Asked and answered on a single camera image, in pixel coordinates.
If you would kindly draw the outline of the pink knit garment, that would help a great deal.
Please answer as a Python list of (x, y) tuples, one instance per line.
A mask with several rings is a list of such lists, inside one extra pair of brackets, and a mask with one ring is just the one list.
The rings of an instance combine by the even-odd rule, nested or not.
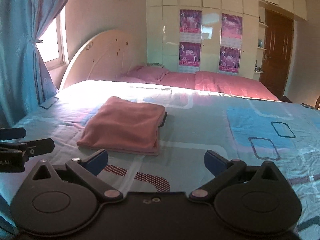
[(165, 107), (109, 98), (86, 124), (77, 146), (141, 155), (158, 155)]

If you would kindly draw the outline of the window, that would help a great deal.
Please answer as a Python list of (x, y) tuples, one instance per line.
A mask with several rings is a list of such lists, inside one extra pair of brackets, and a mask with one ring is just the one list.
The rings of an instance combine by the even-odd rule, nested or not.
[(65, 7), (49, 24), (39, 40), (37, 48), (48, 70), (69, 64)]

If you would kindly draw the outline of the lower right purple poster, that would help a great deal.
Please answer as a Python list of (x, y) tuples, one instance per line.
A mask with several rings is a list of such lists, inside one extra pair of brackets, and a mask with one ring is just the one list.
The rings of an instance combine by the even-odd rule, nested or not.
[(238, 74), (241, 50), (231, 47), (220, 47), (219, 71)]

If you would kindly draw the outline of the purple poster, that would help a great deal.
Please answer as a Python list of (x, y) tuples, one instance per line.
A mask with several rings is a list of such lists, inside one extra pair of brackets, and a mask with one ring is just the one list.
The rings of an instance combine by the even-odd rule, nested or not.
[(230, 14), (222, 14), (221, 37), (242, 38), (242, 17)]
[(202, 27), (202, 11), (180, 10), (180, 33), (199, 34)]
[(201, 44), (194, 42), (180, 42), (179, 65), (199, 67), (201, 58)]
[(241, 50), (231, 47), (220, 47), (219, 71), (238, 74)]

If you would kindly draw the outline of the cream rounded headboard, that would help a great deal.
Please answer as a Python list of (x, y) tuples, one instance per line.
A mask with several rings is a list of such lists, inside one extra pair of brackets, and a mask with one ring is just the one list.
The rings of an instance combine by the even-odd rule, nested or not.
[(74, 55), (59, 90), (86, 80), (114, 81), (135, 66), (138, 44), (122, 30), (103, 31), (88, 40)]

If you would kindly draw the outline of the pink pillow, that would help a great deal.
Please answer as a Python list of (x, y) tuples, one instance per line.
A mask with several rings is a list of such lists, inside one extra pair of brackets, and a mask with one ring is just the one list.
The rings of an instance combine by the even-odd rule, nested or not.
[(133, 70), (130, 70), (126, 75), (128, 77), (134, 77), (140, 80), (144, 80), (147, 83), (158, 83), (163, 77), (170, 73), (170, 70), (160, 66), (136, 66)]

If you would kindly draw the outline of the lower left purple poster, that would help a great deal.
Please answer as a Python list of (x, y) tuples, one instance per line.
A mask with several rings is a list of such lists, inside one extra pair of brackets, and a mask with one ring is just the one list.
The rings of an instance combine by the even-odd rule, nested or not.
[(194, 42), (180, 42), (179, 65), (199, 67), (201, 58), (201, 44)]

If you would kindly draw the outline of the blue curtain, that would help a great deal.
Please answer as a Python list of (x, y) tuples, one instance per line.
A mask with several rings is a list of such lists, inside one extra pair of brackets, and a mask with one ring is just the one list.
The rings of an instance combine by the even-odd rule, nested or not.
[(1, 127), (57, 93), (36, 45), (68, 0), (1, 0)]

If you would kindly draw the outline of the brown wooden door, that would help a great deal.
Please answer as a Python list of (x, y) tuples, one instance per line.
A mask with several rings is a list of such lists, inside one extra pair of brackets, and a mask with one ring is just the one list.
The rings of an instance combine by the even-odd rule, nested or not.
[(293, 45), (293, 20), (266, 10), (264, 48), (260, 82), (278, 99), (284, 95), (290, 70)]

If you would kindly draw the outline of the upper right purple poster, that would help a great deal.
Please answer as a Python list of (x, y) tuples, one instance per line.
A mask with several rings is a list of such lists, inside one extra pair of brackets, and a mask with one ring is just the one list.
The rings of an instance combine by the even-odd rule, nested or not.
[(242, 17), (230, 14), (222, 14), (221, 37), (242, 38)]

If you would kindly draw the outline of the cream glossy wardrobe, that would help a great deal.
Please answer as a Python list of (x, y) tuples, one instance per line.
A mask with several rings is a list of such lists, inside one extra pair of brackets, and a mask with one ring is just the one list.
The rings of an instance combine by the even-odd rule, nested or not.
[[(180, 33), (181, 9), (202, 11), (199, 34)], [(258, 79), (255, 67), (265, 51), (266, 9), (290, 18), (307, 18), (306, 0), (146, 0), (148, 62), (174, 72), (220, 72), (220, 47), (231, 47), (241, 50), (239, 72), (234, 75)], [(241, 39), (221, 37), (222, 14), (242, 17)], [(199, 67), (179, 65), (180, 42), (201, 44)]]

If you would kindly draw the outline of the upper left purple poster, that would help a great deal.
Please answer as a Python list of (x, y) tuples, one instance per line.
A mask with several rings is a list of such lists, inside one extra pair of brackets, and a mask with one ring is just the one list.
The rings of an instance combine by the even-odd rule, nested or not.
[(180, 10), (180, 33), (199, 34), (202, 27), (202, 11)]

